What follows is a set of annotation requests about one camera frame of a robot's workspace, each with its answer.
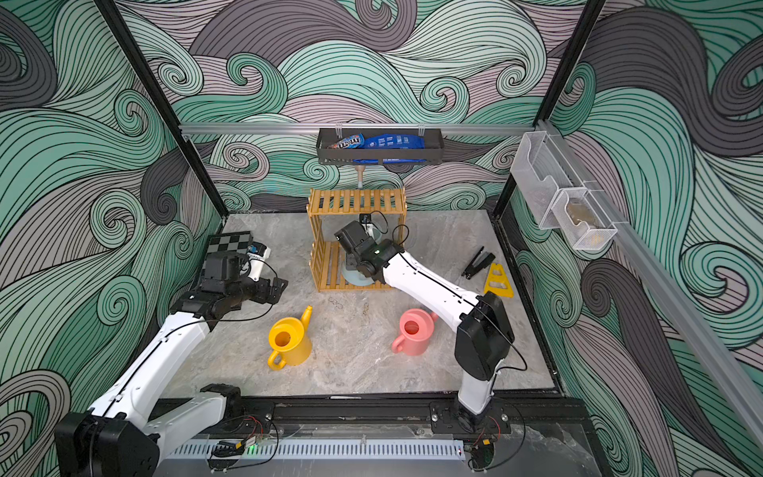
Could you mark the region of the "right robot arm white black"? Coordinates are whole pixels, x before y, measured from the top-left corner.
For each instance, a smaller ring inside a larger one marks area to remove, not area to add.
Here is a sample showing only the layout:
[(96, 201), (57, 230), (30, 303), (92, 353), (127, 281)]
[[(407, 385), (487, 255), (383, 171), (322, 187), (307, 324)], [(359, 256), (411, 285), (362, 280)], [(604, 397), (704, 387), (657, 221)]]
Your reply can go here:
[(455, 333), (454, 357), (462, 369), (459, 411), (468, 417), (484, 415), (498, 369), (515, 341), (502, 298), (492, 291), (480, 295), (446, 280), (393, 240), (373, 239), (358, 221), (341, 228), (335, 237), (349, 270), (406, 293)]

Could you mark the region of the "yellow triangular plastic stand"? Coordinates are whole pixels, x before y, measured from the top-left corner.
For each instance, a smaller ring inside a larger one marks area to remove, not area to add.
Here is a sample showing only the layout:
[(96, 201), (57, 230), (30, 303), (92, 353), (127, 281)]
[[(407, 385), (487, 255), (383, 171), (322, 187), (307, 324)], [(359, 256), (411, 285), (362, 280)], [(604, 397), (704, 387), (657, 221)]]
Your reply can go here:
[(509, 280), (502, 264), (494, 262), (490, 264), (488, 275), (486, 277), (483, 294), (494, 293), (502, 298), (513, 298), (515, 296), (512, 282)]

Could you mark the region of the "wooden slatted two-tier shelf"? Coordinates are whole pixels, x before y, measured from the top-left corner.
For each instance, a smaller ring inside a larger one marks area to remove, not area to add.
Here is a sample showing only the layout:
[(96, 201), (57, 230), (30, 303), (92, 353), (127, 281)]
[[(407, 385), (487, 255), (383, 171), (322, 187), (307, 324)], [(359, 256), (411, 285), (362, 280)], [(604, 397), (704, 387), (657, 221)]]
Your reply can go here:
[(322, 220), (325, 217), (359, 218), (361, 214), (397, 216), (399, 224), (407, 220), (407, 196), (403, 189), (377, 190), (319, 190), (311, 189), (306, 208), (314, 242), (310, 256), (310, 270), (319, 292), (359, 291), (340, 272), (340, 260), (345, 252), (339, 242), (326, 240)]

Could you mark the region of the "black grey chessboard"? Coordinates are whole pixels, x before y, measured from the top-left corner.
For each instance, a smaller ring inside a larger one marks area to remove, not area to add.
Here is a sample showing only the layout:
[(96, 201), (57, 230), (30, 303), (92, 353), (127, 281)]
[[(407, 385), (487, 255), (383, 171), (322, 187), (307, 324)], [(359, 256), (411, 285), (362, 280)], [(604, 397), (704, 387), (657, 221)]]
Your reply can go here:
[(217, 234), (208, 239), (205, 256), (215, 254), (216, 252), (245, 254), (251, 245), (252, 234), (250, 232)]

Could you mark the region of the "black wall basket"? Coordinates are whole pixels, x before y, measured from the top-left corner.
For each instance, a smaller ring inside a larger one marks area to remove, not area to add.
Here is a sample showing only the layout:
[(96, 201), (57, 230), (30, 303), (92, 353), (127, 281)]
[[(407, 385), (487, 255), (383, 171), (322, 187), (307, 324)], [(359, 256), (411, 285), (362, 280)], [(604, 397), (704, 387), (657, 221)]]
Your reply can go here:
[[(327, 146), (354, 134), (363, 134), (365, 139), (378, 135), (385, 134), (411, 134), (418, 135), (424, 139), (425, 149), (423, 150), (392, 150), (392, 151), (377, 151), (367, 149), (344, 149), (334, 150), (327, 149)], [(411, 154), (413, 157), (421, 158), (422, 162), (415, 162), (411, 164), (440, 164), (443, 160), (444, 154), (444, 139), (439, 129), (429, 129), (425, 132), (416, 132), (412, 129), (350, 129), (345, 130), (341, 134), (337, 134), (332, 129), (321, 129), (318, 133), (318, 139), (316, 143), (317, 155), (319, 162), (324, 165), (363, 165), (355, 164), (355, 159), (367, 158), (367, 157), (393, 157), (401, 158)], [(392, 164), (409, 164), (409, 163), (375, 163), (366, 165), (392, 165)]]

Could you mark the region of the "aluminium wall rail right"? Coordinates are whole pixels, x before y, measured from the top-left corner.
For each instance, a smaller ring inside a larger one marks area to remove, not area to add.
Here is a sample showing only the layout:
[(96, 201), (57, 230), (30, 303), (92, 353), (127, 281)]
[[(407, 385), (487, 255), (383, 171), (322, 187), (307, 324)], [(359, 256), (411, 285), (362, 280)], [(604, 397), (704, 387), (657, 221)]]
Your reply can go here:
[(580, 162), (558, 129), (547, 120), (536, 122), (536, 130), (548, 133), (552, 153), (572, 175), (572, 183), (591, 195), (594, 210), (603, 214), (616, 230), (615, 240), (637, 274), (645, 280), (657, 306), (671, 317), (672, 326), (685, 338), (697, 361), (724, 395), (741, 423), (758, 443), (762, 442), (762, 393), (737, 359), (705, 322), (663, 264), (647, 247), (633, 227), (615, 207), (602, 185)]

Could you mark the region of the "aluminium wall rail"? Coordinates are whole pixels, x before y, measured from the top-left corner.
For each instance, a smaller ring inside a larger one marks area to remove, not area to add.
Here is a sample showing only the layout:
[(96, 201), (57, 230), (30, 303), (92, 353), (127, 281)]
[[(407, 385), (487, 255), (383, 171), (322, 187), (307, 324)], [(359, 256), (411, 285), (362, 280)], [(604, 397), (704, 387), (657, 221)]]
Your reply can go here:
[(226, 134), (276, 134), (276, 135), (311, 135), (321, 129), (332, 129), (337, 134), (345, 130), (359, 129), (412, 129), (425, 132), (439, 129), (444, 136), (517, 136), (534, 130), (531, 124), (484, 124), (484, 123), (441, 123), (441, 124), (405, 124), (405, 123), (316, 123), (316, 122), (187, 122), (179, 125), (185, 135), (226, 135)]
[(672, 326), (685, 338), (697, 361), (724, 395), (741, 423), (758, 443), (762, 442), (762, 393), (737, 359), (705, 322), (663, 264), (647, 247), (633, 227), (615, 207), (602, 185), (580, 162), (558, 129), (547, 120), (536, 122), (536, 130), (548, 133), (552, 153), (572, 175), (572, 183), (591, 195), (594, 210), (603, 214), (616, 230), (615, 240), (637, 274), (645, 280), (657, 306), (671, 317)]

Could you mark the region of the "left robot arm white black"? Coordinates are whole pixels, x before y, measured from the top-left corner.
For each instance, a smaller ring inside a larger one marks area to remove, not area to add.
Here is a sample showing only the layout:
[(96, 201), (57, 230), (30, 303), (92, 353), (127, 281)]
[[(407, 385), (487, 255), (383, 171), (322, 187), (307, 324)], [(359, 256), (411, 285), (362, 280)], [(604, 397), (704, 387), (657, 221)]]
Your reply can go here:
[(244, 302), (274, 306), (288, 286), (262, 277), (270, 250), (213, 252), (199, 284), (170, 308), (157, 335), (84, 413), (68, 413), (55, 428), (64, 476), (151, 476), (179, 446), (208, 427), (244, 414), (240, 389), (212, 384), (173, 411), (151, 413), (194, 349)]

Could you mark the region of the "clear plastic wall bin small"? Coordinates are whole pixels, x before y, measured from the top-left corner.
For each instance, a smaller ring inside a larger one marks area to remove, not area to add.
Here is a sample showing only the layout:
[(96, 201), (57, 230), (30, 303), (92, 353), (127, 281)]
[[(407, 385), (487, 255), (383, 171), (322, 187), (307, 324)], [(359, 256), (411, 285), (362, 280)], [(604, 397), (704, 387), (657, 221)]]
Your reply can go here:
[(560, 189), (550, 206), (560, 230), (573, 250), (579, 252), (602, 252), (617, 231), (590, 202), (585, 188)]

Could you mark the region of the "clear plastic wall bin large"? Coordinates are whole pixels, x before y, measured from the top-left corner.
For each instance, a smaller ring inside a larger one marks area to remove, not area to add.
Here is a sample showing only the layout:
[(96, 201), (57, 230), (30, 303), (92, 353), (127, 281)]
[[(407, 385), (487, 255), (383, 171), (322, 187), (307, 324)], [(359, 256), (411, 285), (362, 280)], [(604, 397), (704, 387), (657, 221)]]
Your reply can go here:
[(521, 139), (511, 173), (542, 230), (558, 229), (552, 212), (560, 191), (579, 188), (581, 181), (566, 162), (558, 145), (546, 131), (525, 133)]

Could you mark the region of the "black stapler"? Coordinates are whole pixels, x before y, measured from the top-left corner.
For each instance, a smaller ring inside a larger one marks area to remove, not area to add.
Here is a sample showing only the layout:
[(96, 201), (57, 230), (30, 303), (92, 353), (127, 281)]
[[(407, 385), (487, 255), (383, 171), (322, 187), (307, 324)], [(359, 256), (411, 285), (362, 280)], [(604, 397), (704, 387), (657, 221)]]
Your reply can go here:
[(484, 246), (481, 246), (473, 258), (471, 258), (466, 268), (464, 268), (461, 276), (466, 279), (472, 279), (482, 270), (486, 270), (494, 262), (495, 258), (496, 256), (492, 252), (486, 252)]

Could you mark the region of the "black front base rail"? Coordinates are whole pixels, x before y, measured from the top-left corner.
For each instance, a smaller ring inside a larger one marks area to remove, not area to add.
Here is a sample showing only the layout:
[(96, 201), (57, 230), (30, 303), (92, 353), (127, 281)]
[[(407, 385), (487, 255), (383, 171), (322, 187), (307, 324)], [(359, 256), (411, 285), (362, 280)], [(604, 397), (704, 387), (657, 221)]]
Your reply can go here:
[(240, 397), (221, 423), (203, 433), (243, 435), (267, 423), (288, 425), (422, 425), (436, 434), (508, 434), (511, 425), (584, 423), (579, 399), (553, 394), (500, 392), (486, 411), (468, 417), (453, 393), (312, 397)]

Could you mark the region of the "aluminium wall rail back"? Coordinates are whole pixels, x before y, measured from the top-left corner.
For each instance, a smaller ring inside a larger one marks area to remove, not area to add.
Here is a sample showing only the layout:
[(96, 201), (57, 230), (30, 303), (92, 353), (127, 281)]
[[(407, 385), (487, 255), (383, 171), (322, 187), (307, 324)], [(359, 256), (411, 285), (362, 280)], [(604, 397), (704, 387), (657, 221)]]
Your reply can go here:
[(517, 136), (534, 130), (531, 124), (484, 124), (484, 123), (441, 123), (441, 124), (405, 124), (405, 123), (316, 123), (316, 122), (187, 122), (179, 125), (185, 135), (226, 135), (226, 134), (276, 134), (276, 135), (311, 135), (321, 129), (332, 129), (337, 134), (345, 130), (359, 129), (412, 129), (425, 132), (439, 129), (444, 136)]

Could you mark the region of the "small yellow watering can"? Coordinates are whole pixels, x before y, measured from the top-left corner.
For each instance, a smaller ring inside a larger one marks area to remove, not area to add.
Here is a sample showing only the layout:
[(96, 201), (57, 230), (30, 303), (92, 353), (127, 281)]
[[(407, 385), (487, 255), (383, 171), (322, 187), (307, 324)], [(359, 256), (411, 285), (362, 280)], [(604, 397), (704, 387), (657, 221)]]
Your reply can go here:
[(280, 371), (286, 366), (299, 366), (312, 354), (312, 342), (308, 329), (313, 307), (308, 306), (300, 318), (286, 317), (277, 321), (268, 334), (272, 349), (267, 365), (272, 371)]

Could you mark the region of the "m&m candy packet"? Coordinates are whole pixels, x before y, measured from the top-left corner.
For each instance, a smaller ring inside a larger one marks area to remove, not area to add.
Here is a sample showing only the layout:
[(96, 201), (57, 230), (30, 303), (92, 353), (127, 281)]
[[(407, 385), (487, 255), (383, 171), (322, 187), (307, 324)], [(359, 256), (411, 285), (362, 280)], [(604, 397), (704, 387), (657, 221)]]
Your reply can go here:
[(327, 146), (327, 149), (344, 150), (344, 149), (358, 149), (363, 148), (366, 139), (363, 134), (354, 134), (347, 137), (343, 137), (338, 141)]

